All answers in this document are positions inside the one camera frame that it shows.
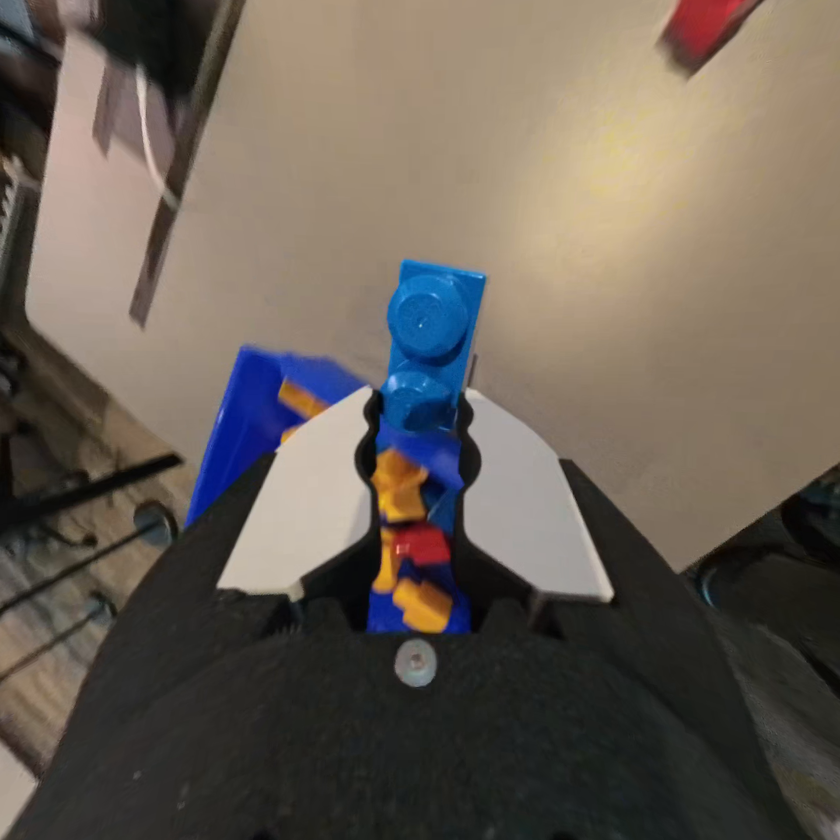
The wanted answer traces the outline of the black tripod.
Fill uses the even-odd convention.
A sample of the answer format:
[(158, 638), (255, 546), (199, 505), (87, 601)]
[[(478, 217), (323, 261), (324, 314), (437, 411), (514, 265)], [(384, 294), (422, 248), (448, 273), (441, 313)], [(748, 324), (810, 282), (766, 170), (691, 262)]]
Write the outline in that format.
[(133, 529), (103, 547), (98, 546), (94, 534), (87, 533), (82, 539), (73, 540), (52, 528), (49, 520), (179, 467), (182, 465), (180, 456), (168, 454), (151, 458), (97, 479), (91, 479), (80, 471), (67, 474), (48, 490), (17, 497), (11, 490), (14, 470), (10, 458), (10, 438), (2, 438), (2, 537), (20, 537), (27, 542), (32, 537), (40, 537), (59, 543), (64, 548), (91, 548), (92, 552), (2, 601), (2, 616), (21, 606), (29, 606), (57, 585), (78, 577), (133, 543), (144, 542), (154, 549), (165, 550), (176, 541), (180, 529), (175, 515), (158, 500), (145, 500), (137, 505), (133, 512)]

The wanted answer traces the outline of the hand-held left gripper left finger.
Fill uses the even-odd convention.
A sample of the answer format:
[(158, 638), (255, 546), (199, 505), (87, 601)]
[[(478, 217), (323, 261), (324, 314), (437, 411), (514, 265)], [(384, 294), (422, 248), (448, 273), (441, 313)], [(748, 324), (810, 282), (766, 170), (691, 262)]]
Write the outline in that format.
[(282, 443), (217, 582), (252, 595), (306, 596), (308, 580), (359, 543), (371, 490), (355, 456), (370, 431), (365, 385)]

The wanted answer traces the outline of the red single-stud mega block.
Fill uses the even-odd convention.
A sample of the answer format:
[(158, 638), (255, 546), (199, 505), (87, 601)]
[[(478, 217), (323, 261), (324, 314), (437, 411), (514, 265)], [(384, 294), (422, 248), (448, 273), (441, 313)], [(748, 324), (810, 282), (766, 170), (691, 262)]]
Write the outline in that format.
[(657, 47), (682, 76), (697, 74), (745, 25), (763, 1), (678, 1)]

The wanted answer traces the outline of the blue plastic bin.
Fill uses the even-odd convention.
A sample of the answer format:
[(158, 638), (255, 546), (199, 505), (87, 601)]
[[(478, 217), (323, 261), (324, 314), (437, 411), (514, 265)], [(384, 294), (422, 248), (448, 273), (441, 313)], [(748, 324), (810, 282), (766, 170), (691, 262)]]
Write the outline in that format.
[[(360, 389), (327, 357), (242, 347), (227, 383), (187, 513), (191, 526), (260, 457), (296, 429)], [(371, 586), (367, 630), (467, 634), (469, 599), (455, 582), (450, 541), (463, 486), (454, 432), (408, 434), (384, 419), (374, 478), (382, 525), (381, 568)]]

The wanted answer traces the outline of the pile of mixed blocks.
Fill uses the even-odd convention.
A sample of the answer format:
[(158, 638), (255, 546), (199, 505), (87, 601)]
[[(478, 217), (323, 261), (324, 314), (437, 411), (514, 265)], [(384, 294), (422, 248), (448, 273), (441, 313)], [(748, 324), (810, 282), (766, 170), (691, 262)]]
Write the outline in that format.
[(429, 517), (427, 501), (441, 511), (455, 512), (455, 497), (431, 485), (426, 468), (389, 446), (373, 450), (370, 440), (350, 436), (352, 459), (336, 450), (334, 435), (348, 430), (340, 409), (369, 399), (360, 390), (331, 406), (321, 417), (286, 431), (272, 465), (283, 480), (269, 512), (287, 515), (277, 547), (291, 559), (326, 547), (333, 552), (317, 568), (292, 582), (283, 592), (290, 614), (302, 621), (312, 600), (331, 597), (348, 610), (354, 622), (365, 622), (369, 633), (466, 633), (469, 601), (458, 590), (450, 567), (451, 524)]

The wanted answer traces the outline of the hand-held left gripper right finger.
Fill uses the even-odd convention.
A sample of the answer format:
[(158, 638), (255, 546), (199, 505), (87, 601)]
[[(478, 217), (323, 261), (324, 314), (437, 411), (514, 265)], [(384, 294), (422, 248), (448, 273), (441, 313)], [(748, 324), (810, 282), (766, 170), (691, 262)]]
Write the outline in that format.
[(613, 585), (553, 449), (478, 390), (465, 393), (477, 477), (465, 489), (465, 536), (526, 594), (609, 603)]

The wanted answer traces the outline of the blue two-stud mega block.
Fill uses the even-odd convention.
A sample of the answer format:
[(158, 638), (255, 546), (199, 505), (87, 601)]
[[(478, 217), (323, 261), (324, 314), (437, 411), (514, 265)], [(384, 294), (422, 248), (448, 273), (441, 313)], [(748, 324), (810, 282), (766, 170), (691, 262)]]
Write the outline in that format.
[(455, 426), (487, 275), (405, 259), (389, 301), (384, 420), (408, 434)]

